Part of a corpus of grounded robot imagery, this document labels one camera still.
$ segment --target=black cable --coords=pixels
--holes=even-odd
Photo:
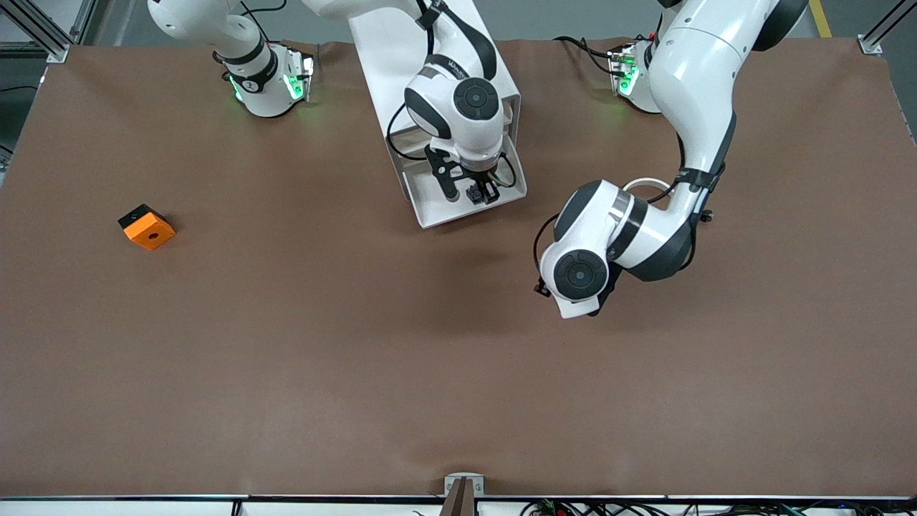
[[[561,509],[566,511],[570,516],[583,516],[583,513],[580,512],[580,510],[577,509],[576,507],[573,507],[572,504],[560,502],[558,505],[560,506]]]
[[[6,92],[11,92],[11,91],[16,91],[16,90],[25,90],[25,89],[38,91],[39,87],[38,86],[13,86],[11,88],[4,88],[0,90],[0,93],[6,93]]]
[[[424,4],[424,0],[417,0],[417,7],[420,8],[420,15],[423,16],[429,7]],[[426,55],[433,53],[433,28],[426,30]]]
[[[580,47],[580,50],[584,52],[588,52],[598,57],[605,57],[605,58],[608,57],[608,54],[606,53],[599,52],[598,50],[589,48],[589,45],[585,43],[585,38],[583,38],[582,40],[577,40],[577,39],[571,38],[570,36],[557,36],[556,38],[554,38],[554,41],[566,41],[567,43],[573,43],[577,47]]]
[[[531,509],[535,505],[538,505],[538,502],[536,501],[529,502],[528,505],[526,505],[525,507],[522,508],[522,510],[519,511],[519,516],[525,516],[525,512]]]
[[[246,9],[247,11],[246,14],[250,15],[252,13],[270,13],[271,11],[279,11],[283,9],[284,7],[286,7],[286,3],[287,3],[287,0],[283,0],[283,2],[279,6],[276,6],[276,7],[262,7],[260,9],[251,9],[251,10]]]
[[[658,201],[662,200],[665,196],[667,196],[668,194],[672,193],[672,190],[675,189],[675,185],[677,185],[677,184],[678,184],[678,183],[672,183],[668,188],[666,188],[665,190],[663,190],[661,194],[659,194],[658,196],[655,196],[655,197],[649,199],[649,200],[647,201],[647,203],[653,204],[653,203],[655,203],[655,202],[658,202]]]
[[[602,64],[599,62],[599,60],[595,59],[595,57],[596,57],[596,56],[600,56],[600,57],[603,57],[603,58],[607,59],[607,58],[608,58],[608,54],[602,53],[602,52],[599,52],[598,50],[593,50],[593,49],[589,48],[589,45],[586,44],[586,39],[585,39],[585,38],[580,39],[580,41],[576,41],[575,39],[571,38],[570,36],[557,36],[556,38],[554,38],[554,41],[568,41],[568,42],[572,42],[574,45],[577,46],[577,48],[579,48],[580,50],[586,52],[586,55],[589,56],[589,59],[592,60],[592,62],[595,64],[595,66],[597,66],[597,67],[599,68],[599,70],[602,70],[603,72],[608,73],[609,75],[613,75],[613,76],[615,76],[615,77],[624,77],[624,73],[623,73],[623,72],[616,72],[616,71],[614,71],[614,70],[611,70],[611,69],[608,69],[608,68],[605,68],[604,66],[602,66]]]
[[[556,213],[552,215],[548,220],[545,220],[545,223],[541,225],[541,229],[538,230],[538,234],[535,236],[535,242],[532,243],[532,257],[535,258],[535,269],[539,273],[541,272],[541,264],[538,263],[538,241],[541,240],[541,233],[545,232],[547,225],[556,220],[558,217],[560,217],[560,214]]]
[[[424,0],[417,0],[417,6],[420,8],[421,14],[424,14],[426,10],[429,8],[424,4]],[[432,53],[433,53],[433,28],[430,28],[426,32],[426,55],[430,55]],[[398,148],[395,147],[394,142],[392,142],[392,126],[395,123],[395,119],[398,118],[398,115],[402,112],[402,109],[404,108],[405,108],[405,104],[402,104],[401,107],[399,107],[395,111],[395,114],[392,115],[392,119],[389,120],[389,128],[385,130],[385,141],[389,143],[389,147],[391,147],[392,150],[395,151],[395,154],[398,154],[399,156],[403,157],[405,160],[409,160],[412,162],[422,162],[426,160],[426,157],[409,156],[405,154],[404,152],[399,151]]]
[[[506,164],[510,167],[510,172],[513,173],[513,181],[512,181],[511,183],[509,183],[509,184],[504,184],[504,185],[501,185],[501,186],[502,186],[503,188],[512,188],[512,187],[515,186],[516,181],[517,181],[517,179],[518,179],[518,178],[516,177],[516,174],[515,174],[515,168],[513,167],[513,164],[510,163],[510,159],[506,157],[506,152],[501,152],[501,153],[500,153],[500,157],[503,158],[503,160],[506,162]]]
[[[255,22],[255,25],[258,26],[258,30],[261,31],[261,36],[263,36],[264,39],[266,39],[267,41],[270,41],[271,39],[268,38],[268,33],[265,32],[264,28],[261,27],[261,24],[258,23],[258,19],[255,18],[255,15],[251,14],[252,13],[251,9],[249,9],[249,7],[245,5],[245,2],[239,2],[239,3],[242,4],[242,8],[245,9],[245,12],[242,13],[242,16],[249,15],[249,17],[251,17],[251,21]]]
[[[399,114],[401,114],[402,109],[404,109],[404,103],[402,103],[402,106],[399,107],[397,111],[395,111],[395,114],[392,115],[392,119],[389,120],[389,128],[385,130],[385,141],[389,142],[389,147],[391,147],[392,150],[395,151],[395,154],[398,154],[399,156],[403,157],[405,160],[410,160],[412,162],[422,162],[426,160],[426,158],[418,158],[415,156],[409,156],[405,154],[404,152],[399,151],[398,148],[395,147],[395,144],[392,142],[392,126],[395,123],[395,119],[398,118]]]
[[[586,507],[589,507],[589,510],[595,512],[596,516],[610,516],[608,508],[603,503],[598,505],[586,504]]]
[[[643,512],[640,512],[639,510],[634,509],[634,507],[629,504],[621,505],[620,512],[624,512],[625,510],[632,512],[633,514],[636,514],[636,516],[646,516]]]
[[[668,514],[666,514],[662,510],[656,509],[655,507],[650,507],[648,505],[644,505],[642,503],[627,504],[626,508],[627,510],[631,511],[634,514],[638,514],[639,516],[643,516],[643,513],[639,512],[637,509],[645,510],[650,516],[668,516]]]

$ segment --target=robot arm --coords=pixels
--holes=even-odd
[[[780,2],[686,0],[668,6],[661,32],[636,55],[646,69],[640,80],[652,106],[679,135],[682,160],[671,199],[659,209],[606,181],[573,194],[539,265],[542,290],[554,295],[564,319],[596,315],[621,271],[657,281],[683,268],[735,130],[735,77]]]
[[[252,114],[277,117],[305,99],[312,59],[265,41],[254,22],[230,15],[239,1],[148,0],[147,6],[166,34],[214,47],[236,97]]]
[[[417,23],[432,29],[438,48],[404,89],[404,105],[432,137],[425,155],[446,198],[459,200],[455,183],[470,178],[472,202],[490,204],[500,197],[492,174],[503,148],[503,102],[490,82],[496,49],[442,0]]]

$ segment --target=orange block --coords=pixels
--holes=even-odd
[[[175,230],[166,219],[145,204],[119,219],[118,224],[131,241],[147,251],[153,251],[175,236]]]

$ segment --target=metal frame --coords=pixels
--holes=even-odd
[[[790,505],[816,500],[837,500],[846,502],[902,502],[912,499],[907,496],[792,496],[792,495],[490,495],[476,496],[476,502],[487,501],[532,501],[553,499],[566,502],[608,502],[635,501],[653,504],[683,504],[689,502],[702,505],[735,505],[748,501],[782,501]],[[291,502],[291,503],[342,503],[342,504],[384,504],[415,505],[441,504],[444,499],[438,495],[126,495],[126,496],[25,496],[5,497],[0,501],[242,501],[242,502]]]
[[[859,34],[860,49],[866,55],[882,55],[882,38],[917,7],[917,0],[900,0],[866,35]]]
[[[48,62],[67,60],[75,41],[31,0],[0,0],[0,10],[48,53]]]
[[[70,35],[77,43],[86,42],[89,25],[96,18],[95,11],[99,4],[100,0],[83,0],[83,4],[80,5],[80,11],[73,20],[73,27],[70,28]]]

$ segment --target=brown paper mat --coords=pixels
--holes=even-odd
[[[886,63],[754,55],[694,265],[563,321],[538,226],[592,179],[669,180],[675,136],[569,46],[500,49],[530,194],[426,231],[352,46],[278,119],[208,49],[50,66],[0,191],[0,494],[912,494],[917,152]],[[140,203],[179,231],[156,252],[116,223]]]

